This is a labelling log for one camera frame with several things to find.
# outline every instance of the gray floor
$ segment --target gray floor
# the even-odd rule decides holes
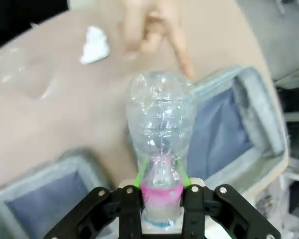
[[[275,0],[237,0],[249,21],[274,80],[299,68],[299,6],[285,5],[281,15]]]

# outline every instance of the white tissue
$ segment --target white tissue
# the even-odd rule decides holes
[[[107,36],[102,29],[97,26],[89,26],[80,62],[86,65],[107,57],[110,54],[110,47],[106,41]]]

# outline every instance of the pink label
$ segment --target pink label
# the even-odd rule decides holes
[[[162,190],[141,186],[143,200],[145,203],[156,204],[158,206],[177,203],[180,200],[184,186],[179,186],[174,189]]]

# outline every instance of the plastic bottle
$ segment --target plastic bottle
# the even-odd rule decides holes
[[[190,85],[171,73],[149,72],[131,82],[127,117],[138,157],[143,217],[159,227],[181,214],[186,158],[196,105]]]

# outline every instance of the beige table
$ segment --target beige table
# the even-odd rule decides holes
[[[101,0],[97,5],[57,16],[0,50],[1,56],[13,47],[24,49],[53,62],[55,69],[49,85],[33,79],[30,95],[18,83],[3,84],[0,76],[0,185],[80,146],[97,153],[116,184],[136,175],[125,145],[127,83],[139,72],[177,72],[178,65],[166,43],[153,56],[125,62],[117,31],[122,18],[118,1]],[[179,9],[196,79],[234,64],[253,65],[275,94],[256,39],[234,0],[183,0]],[[106,31],[112,52],[103,61],[83,66],[79,58],[85,32],[94,24]],[[287,163],[286,158],[249,196],[264,189]]]

